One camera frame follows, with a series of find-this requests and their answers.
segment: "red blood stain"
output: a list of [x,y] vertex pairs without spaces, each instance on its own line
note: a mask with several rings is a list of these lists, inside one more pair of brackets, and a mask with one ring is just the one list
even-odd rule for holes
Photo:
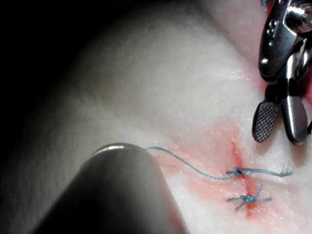
[[[196,132],[195,136],[184,142],[174,136],[174,146],[165,148],[213,176],[225,176],[226,171],[232,170],[233,167],[259,168],[254,164],[254,156],[250,149],[242,146],[238,126],[233,121],[219,118],[212,126]],[[190,192],[203,201],[213,200],[219,204],[228,204],[226,199],[230,194],[254,195],[256,191],[257,180],[250,175],[239,175],[222,181],[213,180],[200,175],[171,155],[164,152],[155,153],[159,164],[165,166],[164,173],[173,176],[181,171],[186,177],[186,185]],[[241,211],[245,213],[246,219],[254,218],[253,210],[261,205],[261,202],[248,203]]]

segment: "metal screw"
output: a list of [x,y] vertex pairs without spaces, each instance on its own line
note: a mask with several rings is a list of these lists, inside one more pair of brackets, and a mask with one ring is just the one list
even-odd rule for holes
[[301,1],[289,6],[285,21],[297,33],[312,31],[312,3]]

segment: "blue suture thread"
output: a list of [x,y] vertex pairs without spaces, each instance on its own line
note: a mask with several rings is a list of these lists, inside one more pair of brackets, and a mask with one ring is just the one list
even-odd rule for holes
[[238,211],[242,206],[244,206],[246,203],[251,203],[251,202],[256,202],[256,201],[271,201],[272,198],[271,197],[266,197],[266,198],[257,198],[257,196],[259,195],[261,189],[261,182],[258,182],[258,187],[257,187],[257,191],[255,192],[254,196],[251,195],[241,195],[239,197],[231,197],[229,199],[227,199],[227,201],[238,201],[238,200],[242,200],[242,203],[240,203],[235,210]]
[[199,174],[201,174],[201,175],[203,175],[203,176],[205,176],[207,178],[210,178],[210,179],[226,180],[226,179],[231,179],[231,178],[233,178],[234,176],[237,176],[237,175],[249,175],[251,173],[264,173],[264,174],[268,174],[268,175],[271,175],[271,176],[277,176],[277,177],[291,176],[293,174],[293,172],[291,172],[291,171],[285,171],[285,172],[281,172],[281,173],[276,173],[276,172],[272,172],[272,171],[264,170],[264,169],[234,167],[232,171],[227,171],[226,172],[226,174],[229,174],[228,176],[212,176],[212,175],[209,175],[207,173],[204,173],[204,172],[200,171],[199,169],[195,168],[194,166],[189,164],[187,161],[185,161],[184,159],[182,159],[178,155],[176,155],[176,154],[172,153],[171,151],[166,150],[164,148],[157,147],[157,146],[152,146],[152,147],[146,148],[146,150],[160,150],[160,151],[166,152],[166,153],[172,155],[173,157],[175,157],[176,159],[180,160],[181,162],[183,162],[185,165],[187,165],[190,168],[192,168],[197,173],[199,173]]
[[205,177],[208,177],[210,179],[218,179],[218,180],[226,180],[226,179],[230,179],[230,178],[233,178],[234,176],[237,175],[236,172],[232,172],[230,175],[228,176],[213,176],[213,175],[209,175],[207,173],[204,173],[202,171],[200,171],[199,169],[193,167],[191,164],[189,164],[187,161],[185,161],[184,159],[182,159],[181,157],[179,157],[178,155],[172,153],[171,151],[169,150],[166,150],[164,148],[161,148],[161,147],[157,147],[157,146],[152,146],[152,147],[148,147],[146,148],[146,150],[160,150],[160,151],[163,151],[163,152],[166,152],[170,155],[172,155],[173,157],[175,157],[176,159],[180,160],[181,162],[183,162],[185,165],[189,166],[190,168],[192,168],[194,171],[196,171],[197,173],[205,176]]
[[239,174],[244,174],[244,175],[258,172],[258,173],[264,173],[264,174],[268,174],[271,176],[278,176],[278,177],[291,176],[293,174],[292,171],[285,171],[285,172],[277,173],[277,172],[271,172],[269,170],[264,170],[264,169],[239,168],[239,167],[234,167],[233,171],[227,171],[226,174],[232,174],[235,171],[238,172]]
[[268,7],[267,7],[267,2],[268,0],[260,0],[262,5],[263,5],[263,10],[264,12],[267,12],[268,11]]

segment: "metal tube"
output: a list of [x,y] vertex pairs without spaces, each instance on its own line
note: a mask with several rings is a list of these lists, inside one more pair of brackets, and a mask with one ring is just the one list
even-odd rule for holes
[[34,231],[59,232],[188,233],[154,158],[124,143],[97,150]]

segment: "metal cylinder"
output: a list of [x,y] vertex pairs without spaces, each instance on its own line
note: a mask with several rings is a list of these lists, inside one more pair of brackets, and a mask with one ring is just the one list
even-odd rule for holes
[[49,233],[188,233],[159,165],[125,143],[97,150],[35,230]]

